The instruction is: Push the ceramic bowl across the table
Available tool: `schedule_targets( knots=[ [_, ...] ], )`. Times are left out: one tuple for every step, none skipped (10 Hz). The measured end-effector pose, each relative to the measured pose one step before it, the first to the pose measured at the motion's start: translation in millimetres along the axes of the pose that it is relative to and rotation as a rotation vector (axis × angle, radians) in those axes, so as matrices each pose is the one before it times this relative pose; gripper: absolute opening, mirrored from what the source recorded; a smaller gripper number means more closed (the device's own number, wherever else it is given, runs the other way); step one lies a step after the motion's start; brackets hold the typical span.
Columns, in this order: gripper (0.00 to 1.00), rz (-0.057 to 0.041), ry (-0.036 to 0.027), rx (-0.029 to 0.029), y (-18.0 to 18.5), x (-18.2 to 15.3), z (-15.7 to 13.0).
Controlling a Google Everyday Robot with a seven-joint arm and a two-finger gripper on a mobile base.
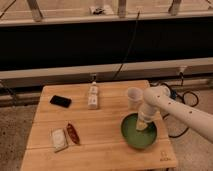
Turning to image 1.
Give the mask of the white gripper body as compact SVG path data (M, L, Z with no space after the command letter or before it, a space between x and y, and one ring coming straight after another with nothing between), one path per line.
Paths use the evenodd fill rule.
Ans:
M143 131L148 127L148 124L151 123L153 117L151 115L145 114L144 112L138 113L138 119L136 122L136 129L138 131Z

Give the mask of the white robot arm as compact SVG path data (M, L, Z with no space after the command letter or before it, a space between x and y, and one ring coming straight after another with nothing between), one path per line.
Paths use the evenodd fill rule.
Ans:
M213 143L213 114L198 110L170 98L166 86L149 87L143 91L143 103L139 107L138 118L150 123L158 109L173 115L179 121Z

